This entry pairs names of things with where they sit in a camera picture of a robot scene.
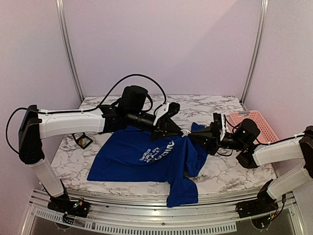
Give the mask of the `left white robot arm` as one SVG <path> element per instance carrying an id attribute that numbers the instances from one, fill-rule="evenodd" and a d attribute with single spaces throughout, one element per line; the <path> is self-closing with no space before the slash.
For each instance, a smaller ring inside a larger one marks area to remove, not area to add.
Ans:
<path id="1" fill-rule="evenodd" d="M 182 136 L 182 129 L 171 119 L 179 112 L 180 105 L 164 100 L 150 114 L 143 108 L 146 99 L 153 102 L 147 89 L 130 85 L 111 105 L 101 101 L 94 108 L 62 111 L 39 110 L 37 105 L 17 108 L 15 112 L 23 110 L 25 115 L 18 132 L 19 147 L 13 151 L 34 171 L 48 195 L 54 199 L 54 205 L 61 212 L 69 212 L 73 207 L 72 200 L 51 164 L 45 160 L 42 140 L 65 134 L 113 133 L 128 126 L 149 131 L 151 141 Z"/>

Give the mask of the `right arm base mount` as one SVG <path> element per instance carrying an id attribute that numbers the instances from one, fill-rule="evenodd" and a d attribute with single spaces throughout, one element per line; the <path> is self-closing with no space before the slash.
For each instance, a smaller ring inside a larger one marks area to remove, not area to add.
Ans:
<path id="1" fill-rule="evenodd" d="M 273 220 L 280 213 L 276 199 L 272 199 L 267 193 L 264 195 L 258 194 L 256 199 L 237 203 L 235 211 L 240 218 L 274 212 L 268 220 Z"/>

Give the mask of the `black display box with brooch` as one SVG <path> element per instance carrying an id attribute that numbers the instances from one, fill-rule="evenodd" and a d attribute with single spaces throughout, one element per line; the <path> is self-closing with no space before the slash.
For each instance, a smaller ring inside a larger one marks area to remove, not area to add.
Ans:
<path id="1" fill-rule="evenodd" d="M 75 143 L 82 149 L 86 149 L 92 142 L 93 140 L 89 138 L 85 132 L 82 132 L 80 136 L 77 137 L 77 133 L 72 134 L 72 137 L 75 141 Z"/>

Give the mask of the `blue panda t-shirt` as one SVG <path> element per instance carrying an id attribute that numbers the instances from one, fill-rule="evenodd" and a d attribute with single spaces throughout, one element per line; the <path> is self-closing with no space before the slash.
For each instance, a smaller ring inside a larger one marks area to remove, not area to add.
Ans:
<path id="1" fill-rule="evenodd" d="M 134 127 L 114 132 L 97 153 L 88 181 L 167 182 L 167 206 L 197 203 L 197 177 L 207 159 L 205 148 L 187 136 L 150 140 Z"/>

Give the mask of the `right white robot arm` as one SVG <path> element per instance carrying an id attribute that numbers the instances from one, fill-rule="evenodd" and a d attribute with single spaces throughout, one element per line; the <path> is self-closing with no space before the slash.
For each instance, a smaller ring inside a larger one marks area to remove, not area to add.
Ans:
<path id="1" fill-rule="evenodd" d="M 254 144 L 260 134 L 257 124 L 244 119 L 237 129 L 229 133 L 222 120 L 216 120 L 208 127 L 193 131 L 188 137 L 201 145 L 209 155 L 215 155 L 219 149 L 235 150 L 239 154 L 239 164 L 252 169 L 262 165 L 301 159 L 302 164 L 294 167 L 277 179 L 267 182 L 253 202 L 256 213 L 264 213 L 271 207 L 272 201 L 313 179 L 313 128 L 306 127 L 301 134 L 273 143 Z"/>

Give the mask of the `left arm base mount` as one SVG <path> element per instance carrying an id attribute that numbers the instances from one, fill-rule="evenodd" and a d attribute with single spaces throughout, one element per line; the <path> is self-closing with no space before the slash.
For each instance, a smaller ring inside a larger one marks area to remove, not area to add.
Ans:
<path id="1" fill-rule="evenodd" d="M 70 200 L 70 198 L 64 194 L 59 197 L 51 197 L 47 208 L 52 211 L 65 213 L 66 215 L 86 218 L 89 213 L 90 203 L 85 201 L 82 197 L 77 200 Z"/>

